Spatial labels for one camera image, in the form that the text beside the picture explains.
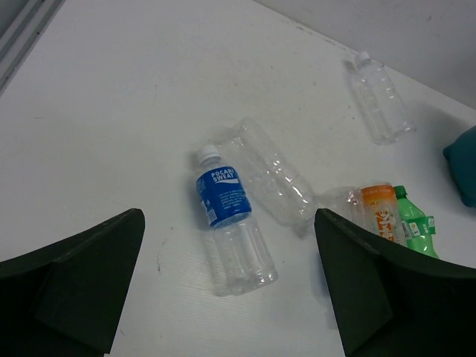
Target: white bottle cap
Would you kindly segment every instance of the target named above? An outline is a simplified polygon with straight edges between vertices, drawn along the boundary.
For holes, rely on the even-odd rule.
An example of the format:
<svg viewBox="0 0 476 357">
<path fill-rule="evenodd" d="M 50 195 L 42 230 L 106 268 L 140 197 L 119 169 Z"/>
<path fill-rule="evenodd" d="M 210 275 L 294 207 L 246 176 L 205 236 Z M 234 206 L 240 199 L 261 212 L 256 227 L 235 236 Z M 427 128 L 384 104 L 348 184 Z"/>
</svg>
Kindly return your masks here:
<svg viewBox="0 0 476 357">
<path fill-rule="evenodd" d="M 220 154 L 218 153 L 218 150 L 216 149 L 215 145 L 205 145 L 196 153 L 196 155 L 199 158 L 199 164 L 202 164 L 202 162 L 207 160 L 208 158 L 220 157 Z"/>
<path fill-rule="evenodd" d="M 354 62 L 356 66 L 358 66 L 362 61 L 369 60 L 370 56 L 367 52 L 361 52 L 359 54 L 356 54 L 356 57 L 354 58 Z"/>
</svg>

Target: bottle cap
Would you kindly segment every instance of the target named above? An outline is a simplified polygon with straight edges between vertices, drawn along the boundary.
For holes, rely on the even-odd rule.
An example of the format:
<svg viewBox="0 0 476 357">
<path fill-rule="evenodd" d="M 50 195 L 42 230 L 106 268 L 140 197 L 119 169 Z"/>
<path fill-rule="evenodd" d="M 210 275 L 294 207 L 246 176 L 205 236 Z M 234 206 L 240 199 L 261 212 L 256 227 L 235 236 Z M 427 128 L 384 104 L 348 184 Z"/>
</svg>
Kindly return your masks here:
<svg viewBox="0 0 476 357">
<path fill-rule="evenodd" d="M 199 158 L 199 164 L 202 164 L 203 161 L 208 158 L 219 158 L 220 154 L 216 149 L 215 145 L 205 145 L 198 152 L 197 157 Z"/>
<path fill-rule="evenodd" d="M 365 60 L 370 60 L 370 56 L 367 52 L 360 52 L 359 54 L 356 54 L 356 57 L 354 58 L 354 63 L 356 64 L 356 67 L 360 65 L 362 62 Z"/>
<path fill-rule="evenodd" d="M 405 189 L 405 186 L 395 186 L 393 189 L 395 190 L 397 199 L 404 199 L 407 197 L 407 190 Z"/>
</svg>

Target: green bottle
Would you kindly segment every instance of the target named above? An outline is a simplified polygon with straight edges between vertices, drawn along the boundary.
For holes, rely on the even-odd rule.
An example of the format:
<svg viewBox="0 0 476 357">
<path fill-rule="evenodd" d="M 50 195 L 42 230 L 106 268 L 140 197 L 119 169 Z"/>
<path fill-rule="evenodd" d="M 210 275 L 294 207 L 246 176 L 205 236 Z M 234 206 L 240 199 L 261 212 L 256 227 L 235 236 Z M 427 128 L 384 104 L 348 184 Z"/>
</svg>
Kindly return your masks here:
<svg viewBox="0 0 476 357">
<path fill-rule="evenodd" d="M 400 219 L 405 233 L 407 246 L 414 251 L 438 258 L 433 248 L 432 234 L 435 234 L 434 218 L 426 216 L 417 206 L 407 199 L 404 186 L 395 186 L 396 199 L 399 205 Z"/>
</svg>

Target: gray wall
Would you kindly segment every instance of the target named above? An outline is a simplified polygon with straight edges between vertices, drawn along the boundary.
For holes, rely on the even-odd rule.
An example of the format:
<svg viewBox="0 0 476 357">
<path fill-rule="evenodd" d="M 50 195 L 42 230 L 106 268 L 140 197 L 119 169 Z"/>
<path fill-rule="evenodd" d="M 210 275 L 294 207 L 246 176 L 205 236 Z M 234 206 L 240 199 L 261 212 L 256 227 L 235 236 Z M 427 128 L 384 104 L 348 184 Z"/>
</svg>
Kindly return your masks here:
<svg viewBox="0 0 476 357">
<path fill-rule="evenodd" d="M 0 0 L 0 37 L 27 2 L 28 0 Z"/>
<path fill-rule="evenodd" d="M 476 108 L 474 0 L 255 0 Z"/>
</svg>

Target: white surface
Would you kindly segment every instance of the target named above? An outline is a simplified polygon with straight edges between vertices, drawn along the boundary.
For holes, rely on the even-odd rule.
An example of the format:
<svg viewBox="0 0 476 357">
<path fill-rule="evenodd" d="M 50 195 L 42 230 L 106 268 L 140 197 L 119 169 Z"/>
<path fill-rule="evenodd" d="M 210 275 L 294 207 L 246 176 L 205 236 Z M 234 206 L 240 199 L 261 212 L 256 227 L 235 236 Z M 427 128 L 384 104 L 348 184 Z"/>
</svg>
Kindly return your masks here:
<svg viewBox="0 0 476 357">
<path fill-rule="evenodd" d="M 404 184 L 438 254 L 476 266 L 475 212 L 441 155 L 476 111 L 390 71 L 419 131 L 373 145 L 346 87 L 355 54 L 296 26 L 250 0 L 69 0 L 0 98 L 0 261 L 144 210 L 113 357 L 343 355 L 315 238 L 259 205 L 278 281 L 213 295 L 192 159 L 246 116 L 317 192 Z"/>
<path fill-rule="evenodd" d="M 476 2 L 256 0 L 476 108 Z"/>
</svg>

